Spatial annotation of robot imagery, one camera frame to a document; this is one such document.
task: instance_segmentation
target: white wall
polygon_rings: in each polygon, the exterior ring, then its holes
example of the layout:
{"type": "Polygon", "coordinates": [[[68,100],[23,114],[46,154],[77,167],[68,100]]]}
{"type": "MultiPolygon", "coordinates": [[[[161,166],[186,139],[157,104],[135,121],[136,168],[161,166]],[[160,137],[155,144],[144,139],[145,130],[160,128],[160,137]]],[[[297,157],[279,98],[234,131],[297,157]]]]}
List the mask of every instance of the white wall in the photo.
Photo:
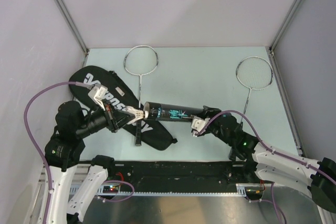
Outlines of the white wall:
{"type": "MultiPolygon", "coordinates": [[[[54,0],[0,0],[0,223],[23,223],[42,161],[23,124],[28,100],[66,81],[83,54],[54,0]]],[[[44,148],[59,104],[70,99],[58,88],[32,106],[31,129],[44,148]]]]}
{"type": "Polygon", "coordinates": [[[65,0],[89,48],[269,46],[294,0],[65,0]]]}
{"type": "Polygon", "coordinates": [[[305,0],[275,55],[309,157],[336,160],[336,0],[305,0]]]}

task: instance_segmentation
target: racket handle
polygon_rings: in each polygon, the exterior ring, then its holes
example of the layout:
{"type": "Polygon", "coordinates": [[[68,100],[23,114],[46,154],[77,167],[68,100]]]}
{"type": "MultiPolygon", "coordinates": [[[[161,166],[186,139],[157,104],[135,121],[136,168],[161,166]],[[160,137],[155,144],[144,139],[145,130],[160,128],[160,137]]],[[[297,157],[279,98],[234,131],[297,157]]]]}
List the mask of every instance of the racket handle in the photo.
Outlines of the racket handle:
{"type": "Polygon", "coordinates": [[[141,146],[141,120],[138,120],[136,124],[135,145],[141,146]]]}

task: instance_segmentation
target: metal plate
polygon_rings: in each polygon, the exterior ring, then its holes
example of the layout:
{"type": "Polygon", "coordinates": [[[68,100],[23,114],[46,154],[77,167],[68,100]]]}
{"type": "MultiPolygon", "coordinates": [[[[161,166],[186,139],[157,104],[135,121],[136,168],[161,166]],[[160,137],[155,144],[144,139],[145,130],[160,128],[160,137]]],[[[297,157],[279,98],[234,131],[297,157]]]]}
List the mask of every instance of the metal plate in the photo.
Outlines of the metal plate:
{"type": "MultiPolygon", "coordinates": [[[[322,224],[316,205],[297,191],[275,188],[288,224],[322,224]]],[[[265,199],[270,199],[269,188],[265,199]]],[[[132,197],[116,204],[93,200],[83,224],[275,224],[271,204],[242,197],[132,197]]]]}

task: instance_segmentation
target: black shuttlecock tube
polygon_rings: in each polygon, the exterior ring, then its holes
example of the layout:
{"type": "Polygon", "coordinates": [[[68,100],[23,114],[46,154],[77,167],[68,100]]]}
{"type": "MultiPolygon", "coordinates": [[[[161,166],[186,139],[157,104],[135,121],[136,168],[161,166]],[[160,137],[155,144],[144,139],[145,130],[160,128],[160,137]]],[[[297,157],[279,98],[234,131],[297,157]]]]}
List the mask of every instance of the black shuttlecock tube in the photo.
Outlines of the black shuttlecock tube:
{"type": "Polygon", "coordinates": [[[147,120],[191,122],[195,116],[201,115],[204,109],[146,102],[144,111],[148,112],[147,120]]]}

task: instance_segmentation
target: cable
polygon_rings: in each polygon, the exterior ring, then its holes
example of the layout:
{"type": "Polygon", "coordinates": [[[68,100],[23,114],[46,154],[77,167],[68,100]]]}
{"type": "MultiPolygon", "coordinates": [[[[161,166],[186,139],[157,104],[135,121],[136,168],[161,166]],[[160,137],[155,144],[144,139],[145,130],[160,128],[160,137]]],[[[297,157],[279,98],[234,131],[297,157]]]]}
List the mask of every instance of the cable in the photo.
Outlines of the cable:
{"type": "Polygon", "coordinates": [[[276,155],[278,155],[278,156],[284,157],[284,158],[286,158],[286,159],[292,160],[292,161],[294,161],[294,162],[296,162],[296,163],[298,163],[298,164],[304,165],[304,166],[307,167],[307,168],[311,168],[311,169],[313,169],[313,170],[316,171],[317,173],[323,175],[325,178],[327,178],[331,183],[333,183],[333,184],[336,186],[336,181],[335,181],[332,177],[330,177],[328,174],[326,174],[324,171],[322,171],[322,170],[320,170],[320,169],[318,169],[318,168],[312,166],[312,165],[309,164],[308,162],[303,162],[303,161],[298,160],[298,159],[296,159],[296,158],[294,158],[294,157],[290,157],[290,156],[288,156],[288,155],[286,155],[286,154],[283,154],[283,153],[280,153],[280,152],[277,152],[277,151],[273,151],[271,148],[269,148],[269,147],[263,142],[263,140],[261,140],[261,138],[260,138],[260,136],[258,135],[256,129],[253,127],[251,121],[250,121],[245,115],[243,115],[242,113],[240,113],[239,111],[236,111],[236,110],[226,110],[226,111],[219,112],[218,114],[216,114],[213,118],[211,118],[211,119],[207,122],[207,124],[205,125],[205,127],[204,127],[199,133],[196,133],[195,135],[196,135],[196,136],[199,136],[199,135],[203,134],[203,132],[206,130],[206,128],[207,128],[207,127],[208,127],[208,126],[209,126],[209,125],[210,125],[210,124],[211,124],[217,117],[219,117],[219,116],[221,116],[221,115],[223,115],[223,114],[225,114],[225,113],[236,113],[236,114],[242,116],[242,117],[246,120],[246,122],[250,125],[250,127],[251,127],[251,129],[253,130],[253,132],[254,132],[256,138],[258,139],[259,143],[262,144],[262,146],[263,146],[266,150],[268,150],[269,152],[274,153],[274,154],[276,154],[276,155]]]}
{"type": "MultiPolygon", "coordinates": [[[[267,202],[267,203],[270,203],[270,204],[273,204],[273,202],[271,200],[267,200],[267,199],[257,199],[257,200],[250,200],[249,198],[247,198],[248,201],[250,203],[258,203],[258,202],[267,202]]],[[[281,213],[282,217],[284,218],[283,220],[285,221],[284,224],[287,224],[287,219],[286,219],[286,216],[285,216],[285,213],[281,210],[281,208],[279,206],[276,205],[276,209],[281,213]]]]}
{"type": "Polygon", "coordinates": [[[124,200],[127,200],[129,198],[131,198],[135,192],[135,189],[134,189],[134,186],[131,184],[131,183],[128,183],[126,181],[122,181],[122,180],[106,180],[103,184],[105,183],[120,183],[120,184],[125,184],[125,185],[128,185],[129,187],[131,187],[132,189],[132,192],[129,196],[125,197],[125,198],[122,198],[122,199],[116,199],[116,200],[111,200],[111,199],[103,199],[102,201],[105,203],[105,201],[107,202],[121,202],[121,201],[124,201],[124,200]]]}
{"type": "Polygon", "coordinates": [[[77,86],[82,86],[82,87],[85,87],[85,88],[90,88],[92,87],[92,85],[88,85],[88,84],[84,84],[84,83],[81,83],[81,82],[75,82],[75,81],[66,81],[66,82],[61,82],[61,83],[57,83],[57,84],[54,84],[54,85],[51,85],[49,86],[48,88],[45,88],[43,90],[41,90],[40,92],[38,92],[36,95],[34,95],[30,101],[27,103],[27,106],[25,108],[25,112],[24,112],[24,115],[23,115],[23,119],[24,119],[24,123],[25,123],[25,127],[26,127],[26,131],[28,133],[28,136],[30,138],[30,140],[32,141],[34,147],[36,148],[38,154],[40,155],[40,157],[42,158],[43,160],[43,163],[44,163],[44,166],[46,167],[46,172],[47,172],[47,180],[48,180],[48,190],[49,190],[49,193],[48,193],[48,197],[47,197],[47,202],[46,202],[46,209],[44,211],[44,215],[43,215],[43,224],[46,224],[47,223],[47,216],[48,216],[48,211],[49,211],[49,206],[50,206],[50,200],[51,200],[51,193],[52,193],[52,179],[51,179],[51,172],[50,172],[50,167],[48,165],[48,162],[41,150],[41,148],[38,146],[37,142],[35,141],[34,137],[33,137],[33,134],[29,128],[29,124],[28,124],[28,110],[31,106],[31,104],[35,101],[36,98],[38,98],[40,95],[42,95],[43,93],[49,91],[50,89],[53,89],[53,88],[56,88],[58,86],[62,86],[62,85],[77,85],[77,86]]]}
{"type": "Polygon", "coordinates": [[[280,214],[279,214],[278,209],[277,209],[277,204],[275,203],[275,197],[274,197],[274,182],[273,182],[272,185],[271,185],[271,195],[272,195],[272,204],[273,204],[273,206],[274,206],[275,213],[277,214],[279,223],[282,223],[280,214]]]}
{"type": "Polygon", "coordinates": [[[121,177],[121,181],[124,181],[124,176],[122,175],[122,173],[121,173],[121,172],[118,172],[118,173],[116,173],[116,175],[118,175],[118,176],[120,176],[120,177],[121,177]]]}

